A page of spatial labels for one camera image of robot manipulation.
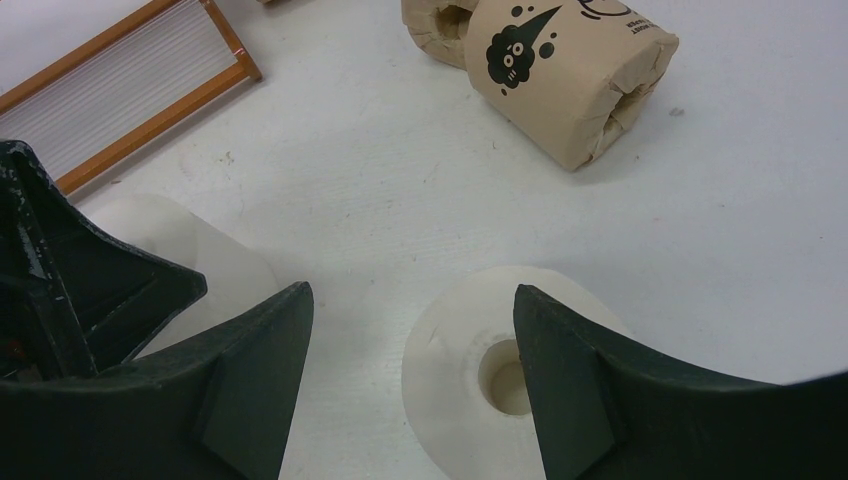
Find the dark green object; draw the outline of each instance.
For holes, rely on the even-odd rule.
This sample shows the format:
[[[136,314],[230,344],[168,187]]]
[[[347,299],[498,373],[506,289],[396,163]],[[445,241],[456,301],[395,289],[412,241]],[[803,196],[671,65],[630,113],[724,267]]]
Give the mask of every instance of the dark green object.
[[[724,375],[532,286],[514,323],[549,480],[848,478],[848,373],[788,386]]]
[[[0,480],[276,480],[312,331],[296,283],[133,360],[206,293],[126,245],[0,142]]]

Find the white cylinder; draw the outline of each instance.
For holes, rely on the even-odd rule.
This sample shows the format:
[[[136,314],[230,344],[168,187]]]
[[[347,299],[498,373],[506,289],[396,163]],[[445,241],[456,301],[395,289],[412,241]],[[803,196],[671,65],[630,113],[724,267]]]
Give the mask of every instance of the white cylinder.
[[[513,327],[521,284],[629,336],[597,298],[551,270],[498,267],[451,286],[409,335],[402,391],[418,441],[452,480],[545,480]]]
[[[259,254],[170,199],[124,197],[87,217],[124,243],[206,276],[206,296],[174,318],[140,356],[230,320],[279,291]]]

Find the brown paper wrapping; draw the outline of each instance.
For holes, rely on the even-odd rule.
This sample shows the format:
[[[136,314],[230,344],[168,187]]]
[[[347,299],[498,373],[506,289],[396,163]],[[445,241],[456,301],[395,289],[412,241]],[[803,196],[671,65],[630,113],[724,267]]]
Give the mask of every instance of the brown paper wrapping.
[[[569,170],[630,129],[679,40],[616,0],[480,0],[471,84]]]
[[[465,69],[468,21],[479,0],[401,0],[403,23],[433,58]]]

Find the black cartoon logo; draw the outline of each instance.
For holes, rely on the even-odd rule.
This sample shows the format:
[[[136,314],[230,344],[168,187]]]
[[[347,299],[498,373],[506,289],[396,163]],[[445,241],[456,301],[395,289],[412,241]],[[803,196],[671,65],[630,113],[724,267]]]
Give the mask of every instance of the black cartoon logo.
[[[606,3],[606,0],[577,0],[580,2],[580,5],[583,7],[584,17],[591,18],[592,20],[600,20],[601,17],[623,17],[624,15],[630,15],[633,10],[630,7],[625,5],[621,5],[618,2],[610,2]]]
[[[592,20],[600,20],[601,17],[622,17],[636,13],[618,2],[607,3],[607,0],[576,1],[583,7],[583,11],[580,13]],[[486,50],[486,60],[489,62],[489,76],[495,83],[512,90],[530,79],[530,68],[536,61],[536,52],[533,50],[533,46],[539,34],[542,33],[542,30],[560,8],[562,8],[562,5],[540,13],[520,26],[507,25],[501,33],[496,33],[492,37],[492,45]],[[534,7],[527,7],[528,12],[533,10]],[[518,18],[523,13],[524,8],[520,6],[512,8],[513,17]],[[556,32],[551,33],[552,39],[556,37]],[[550,58],[553,54],[553,43],[545,42],[539,47],[539,56],[543,59]],[[506,89],[502,88],[501,93],[506,95]]]
[[[533,44],[560,8],[555,7],[540,13],[521,26],[507,25],[501,33],[492,37],[492,45],[486,50],[486,60],[489,61],[489,76],[495,83],[514,89],[530,79],[530,67],[536,61]],[[533,7],[529,7],[527,11],[532,12]],[[518,17],[522,12],[521,7],[515,7],[512,9],[512,16]],[[549,58],[553,53],[554,46],[550,42],[539,48],[539,56],[542,58]],[[501,93],[506,95],[506,90],[501,89]]]

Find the wooden loom frame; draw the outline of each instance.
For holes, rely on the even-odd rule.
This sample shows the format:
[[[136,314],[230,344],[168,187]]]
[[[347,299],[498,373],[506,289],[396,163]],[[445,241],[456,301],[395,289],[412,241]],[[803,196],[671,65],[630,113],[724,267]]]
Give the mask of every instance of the wooden loom frame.
[[[125,38],[130,33],[182,1],[185,0],[152,0],[106,31],[84,43],[81,47],[65,55],[17,87],[9,90],[0,96],[0,116],[25,102],[33,95],[83,65],[98,53],[114,45],[119,40]],[[254,63],[214,0],[194,1],[199,1],[203,5],[206,13],[209,14],[212,22],[218,28],[221,36],[227,42],[230,51],[235,56],[236,63],[207,80],[188,95],[177,100],[57,179],[56,184],[65,194],[73,192],[91,181],[94,177],[105,172],[129,154],[138,150],[156,136],[164,133],[242,80],[251,78],[259,81],[262,79],[262,73],[259,71],[259,67],[256,66],[256,63]]]

